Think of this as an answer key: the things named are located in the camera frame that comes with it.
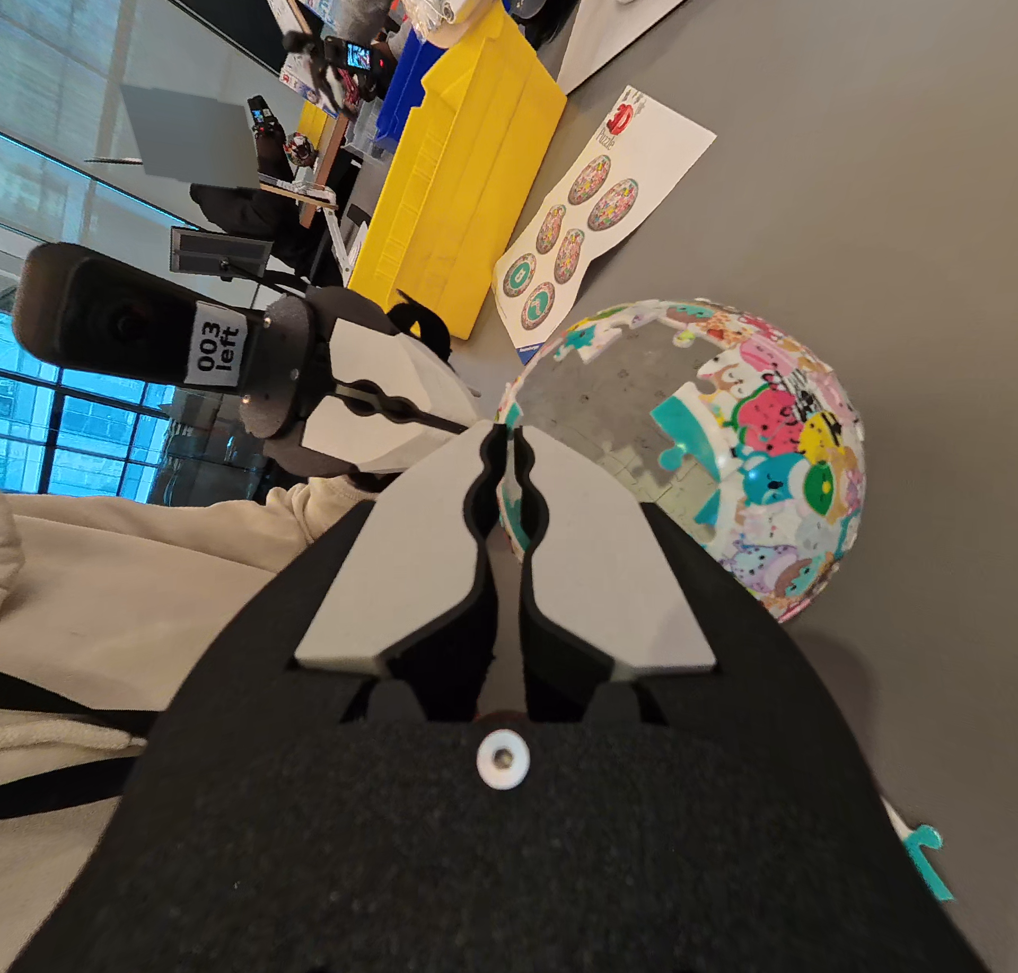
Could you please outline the yellow plastic bin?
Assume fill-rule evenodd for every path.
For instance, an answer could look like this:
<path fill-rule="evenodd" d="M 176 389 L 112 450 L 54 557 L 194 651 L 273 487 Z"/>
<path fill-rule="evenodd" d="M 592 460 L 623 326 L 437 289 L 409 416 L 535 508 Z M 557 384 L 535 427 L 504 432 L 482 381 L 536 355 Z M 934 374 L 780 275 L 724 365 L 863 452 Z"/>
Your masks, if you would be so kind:
<path fill-rule="evenodd" d="M 501 0 L 423 78 L 349 287 L 408 295 L 469 338 L 566 107 Z"/>

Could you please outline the another person's forearm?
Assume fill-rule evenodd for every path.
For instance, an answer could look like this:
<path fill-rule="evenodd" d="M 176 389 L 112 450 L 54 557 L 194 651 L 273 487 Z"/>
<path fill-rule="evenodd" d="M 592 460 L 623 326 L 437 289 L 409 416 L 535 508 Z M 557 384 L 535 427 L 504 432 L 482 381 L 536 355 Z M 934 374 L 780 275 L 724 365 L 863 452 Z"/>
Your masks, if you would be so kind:
<path fill-rule="evenodd" d="M 342 0 L 336 17 L 339 38 L 366 47 L 385 26 L 394 0 Z"/>

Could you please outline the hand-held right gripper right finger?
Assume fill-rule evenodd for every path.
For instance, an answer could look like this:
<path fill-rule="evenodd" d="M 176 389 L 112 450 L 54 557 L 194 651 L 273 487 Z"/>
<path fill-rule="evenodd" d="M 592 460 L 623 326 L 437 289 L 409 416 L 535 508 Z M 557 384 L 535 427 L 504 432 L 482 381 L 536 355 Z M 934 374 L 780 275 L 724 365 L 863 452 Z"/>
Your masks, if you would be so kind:
<path fill-rule="evenodd" d="M 640 503 L 531 425 L 513 432 L 528 547 L 519 635 L 529 716 L 581 720 L 598 691 L 718 661 Z"/>

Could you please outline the blue plastic bin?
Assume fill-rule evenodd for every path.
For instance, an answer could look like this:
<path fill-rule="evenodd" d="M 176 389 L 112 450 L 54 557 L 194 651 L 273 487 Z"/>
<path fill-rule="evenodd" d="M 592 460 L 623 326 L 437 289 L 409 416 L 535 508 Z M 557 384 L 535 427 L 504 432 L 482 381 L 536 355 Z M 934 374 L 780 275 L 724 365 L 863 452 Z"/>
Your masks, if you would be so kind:
<path fill-rule="evenodd" d="M 410 111 L 425 101 L 425 75 L 443 54 L 444 50 L 410 31 L 376 119 L 375 145 L 396 152 Z"/>

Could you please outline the person's cream hoodie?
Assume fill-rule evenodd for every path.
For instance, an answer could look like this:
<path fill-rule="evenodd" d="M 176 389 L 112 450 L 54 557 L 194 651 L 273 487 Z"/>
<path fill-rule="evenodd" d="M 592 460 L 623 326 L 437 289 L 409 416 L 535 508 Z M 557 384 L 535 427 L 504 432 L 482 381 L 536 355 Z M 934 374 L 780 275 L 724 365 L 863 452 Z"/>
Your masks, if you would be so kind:
<path fill-rule="evenodd" d="M 224 626 L 271 579 L 241 568 L 183 585 L 100 589 L 41 578 L 2 615 L 2 673 L 96 711 L 161 712 Z M 2 706 L 2 787 L 34 776 L 133 759 L 142 733 L 72 733 L 84 717 Z M 2 817 L 2 971 L 7 971 L 80 875 L 120 798 Z"/>

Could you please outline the teal puzzle piece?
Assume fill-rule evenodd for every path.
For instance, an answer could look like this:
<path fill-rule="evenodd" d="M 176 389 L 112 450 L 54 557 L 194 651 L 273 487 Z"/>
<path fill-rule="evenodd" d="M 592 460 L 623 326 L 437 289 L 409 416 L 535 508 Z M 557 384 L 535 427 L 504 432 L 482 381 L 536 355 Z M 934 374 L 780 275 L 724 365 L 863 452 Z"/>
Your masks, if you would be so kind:
<path fill-rule="evenodd" d="M 954 901 L 954 894 L 936 871 L 931 859 L 926 855 L 928 852 L 942 849 L 944 841 L 940 832 L 927 823 L 910 827 L 892 808 L 888 809 L 888 816 L 916 871 L 926 888 L 932 893 L 935 900 L 940 903 Z"/>

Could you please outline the colourful puzzle ball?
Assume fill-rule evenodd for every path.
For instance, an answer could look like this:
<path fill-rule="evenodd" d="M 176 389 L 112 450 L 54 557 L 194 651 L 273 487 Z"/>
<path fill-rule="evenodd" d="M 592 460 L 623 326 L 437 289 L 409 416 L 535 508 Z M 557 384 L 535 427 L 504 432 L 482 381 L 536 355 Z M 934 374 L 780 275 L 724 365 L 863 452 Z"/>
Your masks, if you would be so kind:
<path fill-rule="evenodd" d="M 681 526 L 780 622 L 853 546 L 863 424 L 836 373 L 758 314 L 643 300 L 544 343 L 495 420 L 541 430 Z"/>

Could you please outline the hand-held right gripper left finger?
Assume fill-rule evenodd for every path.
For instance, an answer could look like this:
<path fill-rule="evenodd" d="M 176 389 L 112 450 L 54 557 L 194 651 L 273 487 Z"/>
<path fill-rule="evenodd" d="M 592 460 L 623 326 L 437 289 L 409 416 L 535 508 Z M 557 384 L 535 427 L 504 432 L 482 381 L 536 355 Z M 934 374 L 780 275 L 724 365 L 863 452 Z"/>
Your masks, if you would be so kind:
<path fill-rule="evenodd" d="M 508 432 L 479 422 L 403 472 L 357 518 L 294 661 L 402 681 L 426 716 L 470 723 L 494 657 L 498 594 L 487 540 Z"/>

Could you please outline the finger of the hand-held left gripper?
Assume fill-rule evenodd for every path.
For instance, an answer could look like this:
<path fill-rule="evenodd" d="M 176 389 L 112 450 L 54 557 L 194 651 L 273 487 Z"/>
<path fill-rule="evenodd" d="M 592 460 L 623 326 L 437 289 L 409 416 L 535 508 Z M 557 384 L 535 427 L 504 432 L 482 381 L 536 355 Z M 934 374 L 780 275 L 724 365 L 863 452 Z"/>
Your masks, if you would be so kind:
<path fill-rule="evenodd" d="M 412 468 L 454 437 L 418 421 L 357 414 L 342 399 L 322 400 L 304 423 L 306 449 L 376 474 Z"/>
<path fill-rule="evenodd" d="M 339 320 L 329 351 L 336 391 L 324 399 L 326 434 L 459 434 L 480 420 L 468 386 L 403 332 Z"/>

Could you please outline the person's left forearm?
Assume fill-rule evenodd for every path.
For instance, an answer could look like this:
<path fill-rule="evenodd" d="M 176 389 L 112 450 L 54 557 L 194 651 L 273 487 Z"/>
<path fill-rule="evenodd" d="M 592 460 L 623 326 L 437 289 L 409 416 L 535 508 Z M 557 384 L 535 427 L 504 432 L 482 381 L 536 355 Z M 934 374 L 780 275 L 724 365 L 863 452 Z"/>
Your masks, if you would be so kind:
<path fill-rule="evenodd" d="M 276 574 L 354 507 L 377 497 L 340 476 L 273 488 L 263 505 L 232 499 L 209 507 L 165 507 L 122 496 L 4 494 L 2 507 L 11 508 L 16 521 L 134 537 Z"/>

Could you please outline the paper instruction sheet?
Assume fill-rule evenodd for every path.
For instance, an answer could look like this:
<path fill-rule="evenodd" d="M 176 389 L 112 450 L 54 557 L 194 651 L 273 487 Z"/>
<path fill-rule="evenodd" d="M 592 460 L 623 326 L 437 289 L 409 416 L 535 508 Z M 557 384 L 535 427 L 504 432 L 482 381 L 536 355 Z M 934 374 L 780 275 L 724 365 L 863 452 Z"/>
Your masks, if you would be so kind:
<path fill-rule="evenodd" d="M 630 236 L 716 134 L 629 85 L 495 267 L 492 291 L 522 363 L 569 314 L 597 257 Z"/>

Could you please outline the large window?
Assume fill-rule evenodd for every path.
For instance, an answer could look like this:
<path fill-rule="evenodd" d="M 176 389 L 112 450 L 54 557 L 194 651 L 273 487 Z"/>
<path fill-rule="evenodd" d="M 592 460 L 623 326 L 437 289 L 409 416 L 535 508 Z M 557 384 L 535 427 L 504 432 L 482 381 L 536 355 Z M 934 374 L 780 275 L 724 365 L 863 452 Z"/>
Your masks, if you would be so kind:
<path fill-rule="evenodd" d="M 2 297 L 29 252 L 80 244 L 213 298 L 261 307 L 248 280 L 176 277 L 171 230 L 212 230 L 185 183 L 147 176 L 121 85 L 243 106 L 261 95 L 288 131 L 303 102 L 172 0 L 1 0 Z M 249 498 L 257 444 L 223 395 L 59 369 L 2 312 L 2 489 L 203 505 Z"/>

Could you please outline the black flat panel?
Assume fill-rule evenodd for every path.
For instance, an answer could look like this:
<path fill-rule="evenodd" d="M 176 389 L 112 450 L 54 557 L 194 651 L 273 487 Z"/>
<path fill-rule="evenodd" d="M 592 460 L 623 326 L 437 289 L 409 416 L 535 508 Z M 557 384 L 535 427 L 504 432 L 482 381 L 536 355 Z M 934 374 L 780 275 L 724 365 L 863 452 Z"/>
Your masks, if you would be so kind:
<path fill-rule="evenodd" d="M 193 228 L 170 229 L 170 270 L 174 274 L 260 280 L 273 243 Z"/>

